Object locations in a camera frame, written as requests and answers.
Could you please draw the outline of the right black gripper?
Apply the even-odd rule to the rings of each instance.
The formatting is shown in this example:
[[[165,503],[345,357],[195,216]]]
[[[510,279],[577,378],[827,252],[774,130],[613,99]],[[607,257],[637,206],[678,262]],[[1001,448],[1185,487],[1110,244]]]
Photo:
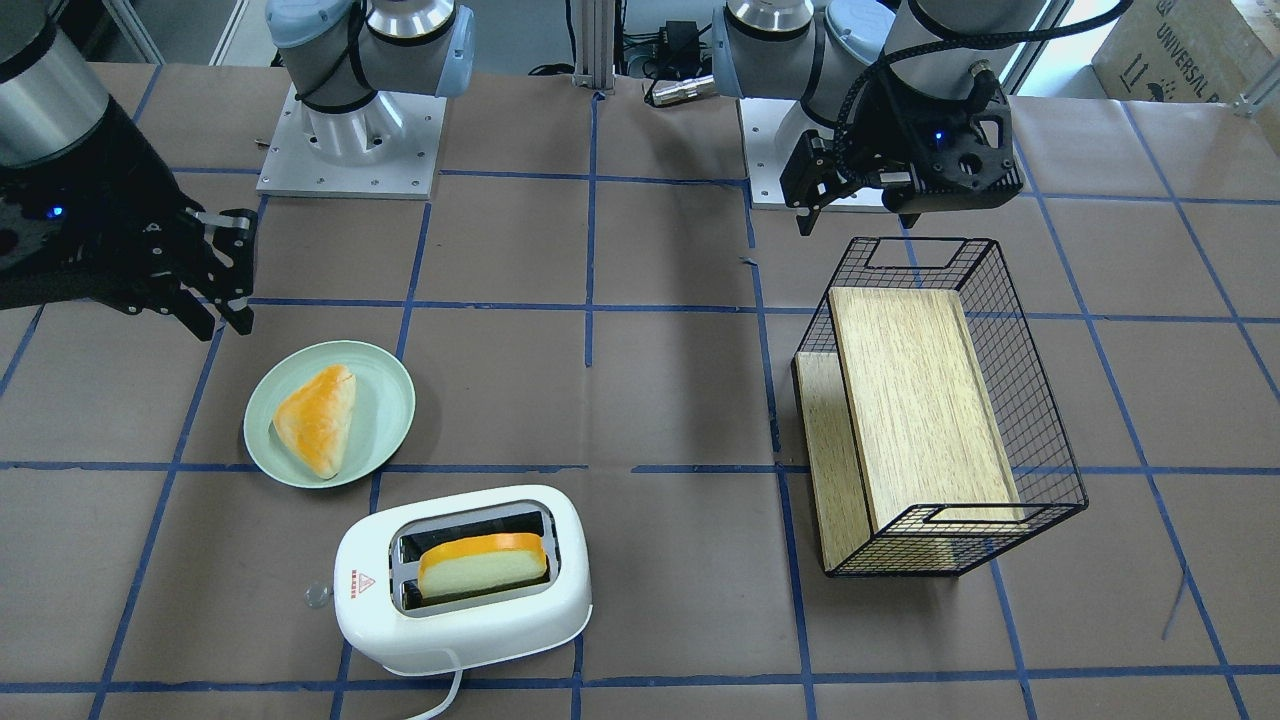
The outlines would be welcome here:
[[[95,299],[174,316],[201,341],[216,316],[250,334],[257,228],[244,208],[202,210],[109,101],[70,149],[3,170],[3,306]]]

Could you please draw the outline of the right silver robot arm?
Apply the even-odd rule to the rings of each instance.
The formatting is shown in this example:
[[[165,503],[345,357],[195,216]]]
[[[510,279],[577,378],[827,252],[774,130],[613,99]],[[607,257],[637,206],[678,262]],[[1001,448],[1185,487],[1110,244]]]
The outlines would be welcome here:
[[[324,160],[389,158],[393,92],[461,95],[472,13],[453,1],[270,1],[305,136]],[[92,299],[177,316],[198,340],[248,334],[259,215],[209,211],[41,1],[3,4],[3,306]]]

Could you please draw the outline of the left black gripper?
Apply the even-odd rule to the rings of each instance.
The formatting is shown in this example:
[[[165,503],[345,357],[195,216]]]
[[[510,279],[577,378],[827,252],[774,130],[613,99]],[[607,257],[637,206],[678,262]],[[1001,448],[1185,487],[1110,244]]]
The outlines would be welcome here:
[[[805,129],[780,186],[805,237],[849,188],[881,190],[884,208],[908,229],[927,213],[1000,208],[1024,188],[1009,100],[987,61],[970,67],[956,99],[932,97],[892,70],[876,70],[841,132],[840,172],[835,142]]]

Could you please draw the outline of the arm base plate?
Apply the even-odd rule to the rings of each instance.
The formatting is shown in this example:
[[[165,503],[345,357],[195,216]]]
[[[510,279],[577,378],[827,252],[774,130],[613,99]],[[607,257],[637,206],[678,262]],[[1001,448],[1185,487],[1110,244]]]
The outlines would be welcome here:
[[[751,205],[805,214],[803,206],[786,204],[782,173],[805,132],[815,132],[809,142],[813,152],[829,151],[833,132],[814,123],[794,100],[744,97],[739,113]]]
[[[380,92],[344,114],[320,113],[289,90],[256,190],[273,197],[433,196],[448,101]]]

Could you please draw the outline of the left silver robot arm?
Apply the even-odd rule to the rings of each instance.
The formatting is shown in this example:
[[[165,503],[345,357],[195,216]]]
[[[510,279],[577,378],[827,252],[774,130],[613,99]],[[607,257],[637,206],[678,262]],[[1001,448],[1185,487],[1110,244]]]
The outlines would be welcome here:
[[[782,204],[810,234],[870,192],[905,228],[1024,187],[1000,76],[1036,41],[1039,1],[727,1],[710,23],[728,97],[786,101]]]

